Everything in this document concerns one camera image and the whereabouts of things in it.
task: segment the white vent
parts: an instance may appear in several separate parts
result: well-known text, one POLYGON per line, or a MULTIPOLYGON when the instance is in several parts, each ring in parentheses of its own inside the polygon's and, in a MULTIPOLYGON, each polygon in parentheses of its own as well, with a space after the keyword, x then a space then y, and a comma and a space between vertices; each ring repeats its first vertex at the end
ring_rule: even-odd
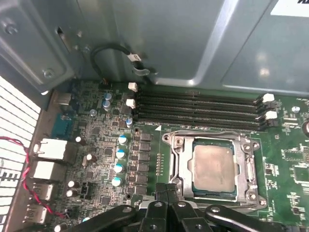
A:
MULTIPOLYGON (((0 77, 0 136, 20 140, 29 147, 41 109, 0 77)), ((0 232, 17 187, 26 154, 22 147, 0 140, 0 232)))

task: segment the mounting screw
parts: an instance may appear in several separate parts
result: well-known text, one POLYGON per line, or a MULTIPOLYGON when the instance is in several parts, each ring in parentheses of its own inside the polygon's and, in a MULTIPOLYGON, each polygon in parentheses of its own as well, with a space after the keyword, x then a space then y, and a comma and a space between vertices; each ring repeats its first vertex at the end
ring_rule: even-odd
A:
POLYGON ((8 24, 4 26, 4 31, 10 35, 18 33, 18 29, 14 24, 8 24))
POLYGON ((214 213, 218 213, 218 212, 220 212, 220 209, 218 207, 212 207, 211 211, 214 212, 214 213))
POLYGON ((179 202, 179 203, 178 203, 178 206, 179 206, 179 207, 185 207, 185 206, 186 206, 186 203, 185 203, 185 202, 179 202))
POLYGON ((264 200, 260 201, 260 205, 266 205, 266 201, 264 200))
POLYGON ((45 78, 52 78, 54 76, 54 71, 52 69, 43 70, 45 78))
POLYGON ((299 113, 299 111, 300 111, 300 107, 299 106, 293 106, 292 107, 292 112, 293 113, 299 113))
POLYGON ((79 30, 76 34, 79 38, 82 38, 83 36, 83 32, 81 30, 79 30))
POLYGON ((122 210, 123 213, 128 213, 128 212, 131 212, 132 209, 130 207, 126 207, 122 210))

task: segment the integrated circuit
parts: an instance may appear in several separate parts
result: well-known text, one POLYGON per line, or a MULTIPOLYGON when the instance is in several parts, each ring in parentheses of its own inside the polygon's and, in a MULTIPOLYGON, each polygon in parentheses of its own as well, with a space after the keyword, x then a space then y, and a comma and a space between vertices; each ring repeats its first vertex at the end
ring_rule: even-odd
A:
POLYGON ((101 204, 109 205, 110 202, 111 202, 111 197, 109 197, 109 196, 101 196, 101 204))
POLYGON ((135 186, 135 194, 139 195, 146 195, 147 194, 147 187, 146 186, 135 186))
POLYGON ((148 176, 137 174, 136 175, 136 183, 146 184, 148 181, 148 176))
POLYGON ((139 153, 139 161, 148 162, 149 154, 148 153, 139 153))
POLYGON ((92 177, 93 177, 93 172, 86 173, 86 179, 92 179, 92 177))
POLYGON ((146 173, 149 170, 149 165, 146 163, 139 163, 137 166, 137 171, 141 173, 146 173))
POLYGON ((150 151, 149 143, 140 143, 140 151, 150 151))
POLYGON ((100 134, 100 128, 99 127, 96 127, 92 130, 92 134, 100 134))
POLYGON ((140 140, 142 142, 150 142, 151 141, 151 135, 150 134, 146 134, 146 133, 142 133, 140 135, 140 140))
POLYGON ((106 148, 105 151, 104 151, 104 154, 108 155, 108 156, 111 156, 112 155, 112 149, 106 148))

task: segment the black ram slot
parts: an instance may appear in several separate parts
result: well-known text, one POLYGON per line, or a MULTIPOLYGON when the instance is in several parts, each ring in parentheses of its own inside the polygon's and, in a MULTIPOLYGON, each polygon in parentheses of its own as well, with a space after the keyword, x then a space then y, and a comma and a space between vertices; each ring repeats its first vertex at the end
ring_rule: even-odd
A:
POLYGON ((246 120, 258 122, 261 117, 254 114, 242 114, 239 112, 227 111, 201 111, 197 109, 175 108, 175 107, 156 107, 156 106, 142 106, 139 107, 136 113, 150 113, 150 114, 165 114, 177 116, 190 117, 215 117, 217 119, 232 119, 232 120, 246 120))
POLYGON ((173 92, 147 92, 142 91, 139 96, 144 97, 167 97, 167 98, 178 98, 178 99, 188 99, 188 100, 198 100, 198 101, 211 101, 211 102, 224 102, 224 103, 239 103, 255 105, 259 102, 258 99, 246 99, 246 98, 234 98, 226 96, 212 96, 212 95, 202 95, 202 94, 190 94, 190 93, 173 93, 173 92))
POLYGON ((212 127, 212 128, 221 128, 221 129, 235 129, 235 130, 246 130, 246 131, 263 131, 267 127, 267 125, 241 125, 235 126, 231 124, 216 124, 216 123, 209 123, 203 122, 198 120, 187 121, 183 119, 178 120, 170 120, 170 119, 158 119, 158 118, 139 118, 136 120, 138 122, 158 122, 163 124, 170 124, 170 125, 189 125, 189 126, 201 126, 201 127, 212 127))
POLYGON ((158 106, 170 106, 170 107, 185 107, 201 110, 222 110, 222 111, 238 111, 240 113, 256 114, 256 108, 254 106, 245 106, 238 104, 223 104, 213 103, 206 101, 178 101, 171 99, 162 99, 160 101, 146 101, 140 99, 137 101, 137 106, 143 105, 158 105, 158 106))
POLYGON ((229 120, 229 119, 217 119, 217 118, 200 118, 200 117, 187 117, 187 116, 178 116, 178 115, 164 115, 160 113, 156 114, 146 114, 146 113, 139 113, 138 118, 158 118, 158 119, 169 119, 169 120, 186 120, 188 122, 190 121, 199 121, 204 123, 210 123, 210 124, 230 124, 235 126, 260 126, 262 123, 256 123, 256 122, 250 122, 250 121, 241 121, 241 120, 229 120))

